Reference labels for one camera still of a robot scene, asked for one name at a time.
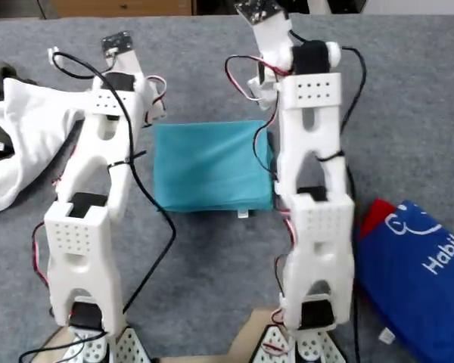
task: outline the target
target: red fabric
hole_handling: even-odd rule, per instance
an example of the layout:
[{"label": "red fabric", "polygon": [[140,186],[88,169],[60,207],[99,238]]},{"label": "red fabric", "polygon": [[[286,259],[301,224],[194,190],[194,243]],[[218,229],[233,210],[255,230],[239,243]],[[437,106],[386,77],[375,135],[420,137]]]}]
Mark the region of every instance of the red fabric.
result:
[{"label": "red fabric", "polygon": [[396,207],[383,199],[375,199],[360,228],[360,237],[365,238],[377,225],[382,223],[387,216],[396,211]]}]

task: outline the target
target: folded teal fabric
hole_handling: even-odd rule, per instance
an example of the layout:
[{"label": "folded teal fabric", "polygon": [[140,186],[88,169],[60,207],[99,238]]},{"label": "folded teal fabric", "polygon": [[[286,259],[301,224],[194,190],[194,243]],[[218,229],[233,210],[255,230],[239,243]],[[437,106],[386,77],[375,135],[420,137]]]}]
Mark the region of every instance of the folded teal fabric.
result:
[{"label": "folded teal fabric", "polygon": [[[154,194],[175,212],[271,209],[269,173],[252,150],[264,121],[157,124],[154,126]],[[268,166],[272,151],[266,130],[257,139]]]}]

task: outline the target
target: white logo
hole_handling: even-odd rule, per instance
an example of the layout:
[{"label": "white logo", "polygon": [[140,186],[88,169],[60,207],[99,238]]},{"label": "white logo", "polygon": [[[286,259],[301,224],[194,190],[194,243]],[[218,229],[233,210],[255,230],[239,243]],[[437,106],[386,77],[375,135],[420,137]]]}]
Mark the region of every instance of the white logo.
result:
[{"label": "white logo", "polygon": [[[401,210],[407,210],[407,207],[404,206],[403,204],[400,204],[398,208]],[[407,227],[407,224],[405,222],[399,221],[399,216],[394,213],[391,213],[390,215],[387,216],[387,218],[385,219],[385,224],[387,225],[388,228],[392,230],[394,234],[398,234],[399,236],[407,232],[417,234],[419,236],[424,236],[426,234],[434,233],[435,231],[438,231],[439,229],[442,228],[442,225],[435,225],[434,227],[426,229],[425,231],[416,231]]]},{"label": "white logo", "polygon": [[454,257],[454,236],[449,234],[447,241],[449,244],[444,246],[438,245],[437,248],[440,252],[434,257],[429,256],[429,264],[423,263],[422,265],[432,272],[434,275],[438,275],[436,268],[444,268],[444,265],[447,265],[451,259]]}]

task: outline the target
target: blue fabric bag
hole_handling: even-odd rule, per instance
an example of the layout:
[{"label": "blue fabric bag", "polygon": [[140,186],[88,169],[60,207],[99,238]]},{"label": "blue fabric bag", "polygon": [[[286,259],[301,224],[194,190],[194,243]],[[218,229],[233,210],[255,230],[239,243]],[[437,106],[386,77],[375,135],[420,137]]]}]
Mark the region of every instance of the blue fabric bag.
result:
[{"label": "blue fabric bag", "polygon": [[421,361],[454,363],[454,235],[410,201],[359,243],[358,279]]},{"label": "blue fabric bag", "polygon": [[[254,133],[263,124],[155,125],[154,194],[160,205],[175,212],[271,209],[271,178],[252,150]],[[266,130],[256,150],[268,166],[272,152]]]}]

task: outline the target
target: gray carpet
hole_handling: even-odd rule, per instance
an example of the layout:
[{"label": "gray carpet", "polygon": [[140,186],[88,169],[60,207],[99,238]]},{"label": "gray carpet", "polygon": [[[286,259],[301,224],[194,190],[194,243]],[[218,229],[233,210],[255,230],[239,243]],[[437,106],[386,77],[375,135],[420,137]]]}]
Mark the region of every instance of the gray carpet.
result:
[{"label": "gray carpet", "polygon": [[[375,197],[394,203],[410,198],[454,230],[454,17],[293,19],[295,30],[305,37],[356,46],[366,57],[368,83],[343,139],[362,206]],[[100,39],[122,29],[134,32],[143,70],[168,79],[168,118],[163,122],[263,117],[222,70],[230,54],[256,53],[253,34],[240,17],[0,23],[0,59],[43,85],[81,90],[89,84],[52,69],[47,47],[56,45],[102,67]],[[255,66],[240,63],[236,75],[243,82]],[[346,54],[340,71],[346,108],[360,79],[355,57]],[[154,150],[149,131],[139,142]],[[55,329],[47,313],[47,291],[31,269],[30,233],[54,199],[50,181],[63,169],[71,144],[0,213],[0,363],[16,361]],[[152,157],[149,153],[138,161],[149,187]],[[234,213],[173,218],[176,244],[131,308],[129,321],[153,356],[224,353],[252,308],[276,304],[272,260],[285,251],[288,235],[275,213],[248,220],[237,220]],[[169,231],[132,188],[124,222],[113,234],[127,297]],[[40,241],[46,245],[44,235]],[[382,325],[368,306],[361,313],[365,363],[412,361],[398,343],[377,341]],[[351,326],[339,327],[335,335],[354,361]]]}]

